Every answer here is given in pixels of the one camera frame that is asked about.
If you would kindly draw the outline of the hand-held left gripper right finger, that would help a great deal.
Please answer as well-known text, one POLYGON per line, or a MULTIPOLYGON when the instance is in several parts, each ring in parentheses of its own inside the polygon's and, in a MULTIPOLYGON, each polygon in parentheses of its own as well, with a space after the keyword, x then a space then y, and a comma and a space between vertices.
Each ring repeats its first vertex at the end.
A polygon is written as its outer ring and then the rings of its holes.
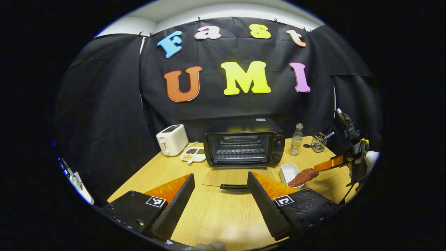
POLYGON ((341 205, 334 203, 312 189, 287 191, 272 195, 267 191, 268 184, 284 184, 255 172, 247 175, 247 187, 250 190, 269 233, 275 240, 285 237, 294 238, 312 230, 334 213, 341 205))

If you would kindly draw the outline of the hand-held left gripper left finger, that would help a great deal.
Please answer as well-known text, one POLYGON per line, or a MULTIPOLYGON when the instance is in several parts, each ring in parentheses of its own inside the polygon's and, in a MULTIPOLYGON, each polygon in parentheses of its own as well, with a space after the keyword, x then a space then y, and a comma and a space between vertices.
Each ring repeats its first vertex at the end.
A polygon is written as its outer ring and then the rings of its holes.
POLYGON ((172 237, 194 189, 194 174, 190 173, 144 193, 129 190, 93 208, 135 235, 166 241, 172 237))

